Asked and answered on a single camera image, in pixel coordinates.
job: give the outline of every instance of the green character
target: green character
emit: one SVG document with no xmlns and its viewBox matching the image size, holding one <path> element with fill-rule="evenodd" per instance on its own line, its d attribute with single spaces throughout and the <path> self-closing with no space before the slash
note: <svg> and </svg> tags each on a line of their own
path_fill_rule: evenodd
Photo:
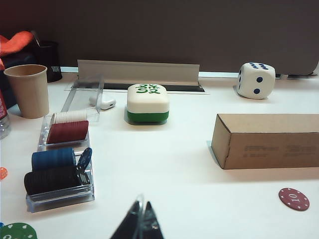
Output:
<svg viewBox="0 0 319 239">
<path fill-rule="evenodd" d="M 136 93 L 146 93 L 148 91 L 148 86 L 146 84 L 136 86 L 135 88 L 138 89 L 138 91 L 136 91 Z"/>
<path fill-rule="evenodd" d="M 155 94 L 160 94 L 160 92 L 158 92 L 159 87 L 157 85 L 151 85 L 149 84 L 149 93 L 155 93 Z"/>
</svg>

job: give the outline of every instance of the paper cup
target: paper cup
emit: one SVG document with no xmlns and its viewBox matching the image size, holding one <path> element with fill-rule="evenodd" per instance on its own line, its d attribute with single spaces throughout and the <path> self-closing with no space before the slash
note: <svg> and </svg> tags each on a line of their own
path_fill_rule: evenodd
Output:
<svg viewBox="0 0 319 239">
<path fill-rule="evenodd" d="M 49 113 L 46 70 L 41 65 L 19 65 L 4 70 L 24 118 L 35 119 Z"/>
</svg>

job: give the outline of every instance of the green poker chip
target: green poker chip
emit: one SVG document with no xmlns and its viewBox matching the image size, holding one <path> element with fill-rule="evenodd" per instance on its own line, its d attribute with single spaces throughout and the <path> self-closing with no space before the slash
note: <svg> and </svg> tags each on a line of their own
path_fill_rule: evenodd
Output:
<svg viewBox="0 0 319 239">
<path fill-rule="evenodd" d="M 12 223 L 0 228 L 1 239 L 37 239 L 35 230 L 26 223 Z"/>
</svg>

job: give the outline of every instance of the cardboard box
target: cardboard box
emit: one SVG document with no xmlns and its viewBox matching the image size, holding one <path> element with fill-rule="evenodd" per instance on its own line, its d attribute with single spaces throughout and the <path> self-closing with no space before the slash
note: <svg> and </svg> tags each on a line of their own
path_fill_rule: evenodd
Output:
<svg viewBox="0 0 319 239">
<path fill-rule="evenodd" d="M 319 115 L 218 114 L 211 147 L 223 169 L 319 167 Z"/>
</svg>

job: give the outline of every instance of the white die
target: white die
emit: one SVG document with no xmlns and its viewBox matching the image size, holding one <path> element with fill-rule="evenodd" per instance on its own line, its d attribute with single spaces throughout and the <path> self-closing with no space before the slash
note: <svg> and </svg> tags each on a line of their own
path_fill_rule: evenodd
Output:
<svg viewBox="0 0 319 239">
<path fill-rule="evenodd" d="M 274 67 L 263 63 L 245 63 L 239 70 L 236 91 L 251 99 L 266 98 L 274 88 Z"/>
</svg>

